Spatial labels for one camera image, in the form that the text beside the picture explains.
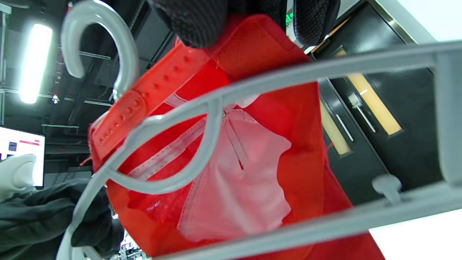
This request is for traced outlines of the person's right hand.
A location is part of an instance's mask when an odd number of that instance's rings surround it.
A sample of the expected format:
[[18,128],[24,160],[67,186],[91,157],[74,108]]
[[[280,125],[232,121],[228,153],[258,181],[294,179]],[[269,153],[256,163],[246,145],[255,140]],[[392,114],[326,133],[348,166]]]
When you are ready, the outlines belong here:
[[[264,14],[286,30],[286,0],[150,0],[150,6],[168,28],[195,49],[213,46],[232,14]],[[339,0],[295,0],[293,29],[305,46],[316,46],[333,30],[340,10]]]

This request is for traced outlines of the person's left hand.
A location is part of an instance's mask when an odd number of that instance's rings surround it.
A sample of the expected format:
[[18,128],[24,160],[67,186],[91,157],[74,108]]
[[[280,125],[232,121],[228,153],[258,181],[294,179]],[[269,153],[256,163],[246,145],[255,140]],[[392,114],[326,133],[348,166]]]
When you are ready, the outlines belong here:
[[[0,205],[2,260],[55,260],[74,208],[89,179],[72,179],[24,194]],[[90,246],[108,259],[119,253],[124,228],[113,219],[105,187],[97,192],[71,237],[73,247]]]

